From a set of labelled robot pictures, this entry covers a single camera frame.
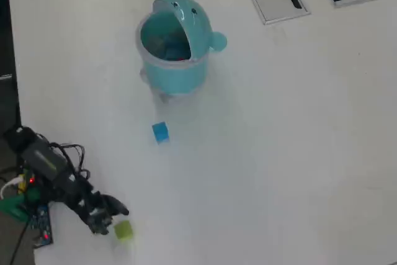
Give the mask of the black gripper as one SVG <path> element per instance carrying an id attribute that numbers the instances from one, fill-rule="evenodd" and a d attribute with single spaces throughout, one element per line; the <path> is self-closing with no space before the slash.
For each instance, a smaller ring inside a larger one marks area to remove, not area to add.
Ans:
<path id="1" fill-rule="evenodd" d="M 104 215 L 103 201 L 110 215 L 129 215 L 127 207 L 110 195 L 102 195 L 99 191 L 83 192 L 76 198 L 76 213 L 80 218 L 101 218 Z M 93 234 L 108 235 L 109 225 L 92 224 Z"/>

